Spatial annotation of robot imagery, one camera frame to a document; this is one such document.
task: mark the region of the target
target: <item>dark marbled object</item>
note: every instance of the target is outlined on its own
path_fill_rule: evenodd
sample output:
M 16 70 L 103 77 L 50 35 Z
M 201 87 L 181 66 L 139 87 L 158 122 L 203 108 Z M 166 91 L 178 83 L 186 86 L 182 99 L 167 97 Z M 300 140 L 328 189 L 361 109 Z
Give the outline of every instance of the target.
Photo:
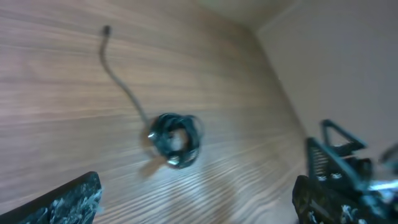
M 81 177 L 0 216 L 0 223 L 89 224 L 102 188 L 96 172 Z

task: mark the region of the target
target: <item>white wall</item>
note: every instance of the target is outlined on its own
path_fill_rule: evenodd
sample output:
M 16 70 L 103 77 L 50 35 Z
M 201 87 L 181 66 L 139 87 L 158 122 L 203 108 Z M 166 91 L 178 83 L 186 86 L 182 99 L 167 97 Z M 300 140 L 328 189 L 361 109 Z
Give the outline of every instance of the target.
M 295 1 L 297 0 L 198 0 L 205 7 L 252 30 L 258 30 Z
M 398 142 L 397 0 L 303 0 L 257 36 L 307 134 L 331 118 L 376 151 Z

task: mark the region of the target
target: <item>black cable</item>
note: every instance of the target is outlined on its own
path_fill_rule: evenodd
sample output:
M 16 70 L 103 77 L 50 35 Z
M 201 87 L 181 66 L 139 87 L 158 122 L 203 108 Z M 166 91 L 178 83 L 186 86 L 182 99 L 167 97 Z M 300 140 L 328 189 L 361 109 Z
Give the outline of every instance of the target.
M 176 113 L 165 113 L 155 119 L 150 125 L 150 122 L 142 109 L 139 100 L 130 90 L 130 88 L 118 78 L 111 70 L 106 59 L 106 47 L 111 36 L 111 27 L 104 26 L 104 39 L 99 50 L 99 59 L 106 73 L 118 84 L 127 96 L 130 98 L 134 106 L 137 108 L 142 121 L 149 130 L 148 138 L 154 143 L 159 153 L 167 159 L 167 162 L 176 168 L 185 168 L 192 165 L 200 151 L 200 140 L 203 137 L 203 123 L 194 115 L 180 115 Z M 200 125 L 200 131 L 195 127 L 195 120 Z M 187 142 L 180 150 L 174 150 L 172 147 L 172 139 L 174 132 L 182 129 L 187 136 Z

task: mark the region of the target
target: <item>cable coil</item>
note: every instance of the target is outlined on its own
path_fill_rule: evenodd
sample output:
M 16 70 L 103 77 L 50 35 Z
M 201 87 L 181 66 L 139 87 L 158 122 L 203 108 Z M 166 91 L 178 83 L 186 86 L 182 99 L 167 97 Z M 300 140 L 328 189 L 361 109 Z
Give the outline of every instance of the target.
M 150 125 L 139 100 L 130 88 L 113 73 L 105 57 L 106 47 L 111 36 L 110 26 L 104 26 L 103 35 L 104 39 L 99 50 L 99 59 L 101 64 L 106 73 L 108 73 L 113 81 L 124 90 L 131 102 L 137 108 L 142 121 L 149 130 L 148 138 L 154 143 L 160 155 L 164 156 L 170 165 L 179 169 L 192 165 L 199 155 L 200 140 L 203 137 L 203 123 L 194 115 L 165 113 L 157 117 L 152 125 Z M 200 132 L 198 132 L 195 127 L 195 121 L 200 125 Z M 174 132 L 178 129 L 185 131 L 187 142 L 181 149 L 174 150 L 172 147 L 172 139 L 174 137 Z
M 198 132 L 195 128 L 195 120 L 201 126 Z M 188 141 L 179 150 L 172 147 L 174 132 L 178 129 L 185 131 Z M 157 150 L 163 155 L 170 165 L 185 168 L 192 165 L 199 155 L 200 139 L 203 136 L 203 124 L 193 115 L 179 115 L 165 113 L 160 115 L 150 127 L 149 139 L 152 140 Z

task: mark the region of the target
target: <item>wire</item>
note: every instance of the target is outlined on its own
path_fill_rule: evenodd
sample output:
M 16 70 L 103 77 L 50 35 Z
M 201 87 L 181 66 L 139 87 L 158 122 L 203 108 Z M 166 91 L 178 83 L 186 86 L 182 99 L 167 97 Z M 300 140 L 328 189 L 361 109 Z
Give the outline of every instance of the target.
M 137 108 L 142 121 L 149 130 L 148 138 L 154 143 L 159 153 L 167 159 L 167 162 L 179 169 L 192 165 L 200 152 L 200 140 L 204 133 L 202 121 L 194 115 L 165 113 L 157 117 L 152 125 L 150 125 L 148 117 L 139 103 L 139 100 L 130 88 L 113 73 L 106 59 L 106 47 L 108 46 L 111 33 L 111 26 L 104 26 L 104 39 L 99 49 L 99 59 L 106 73 L 123 89 L 133 105 Z M 200 131 L 196 129 L 195 121 L 199 124 Z M 174 137 L 174 132 L 178 129 L 185 131 L 188 140 L 181 149 L 174 150 L 172 147 L 172 139 Z

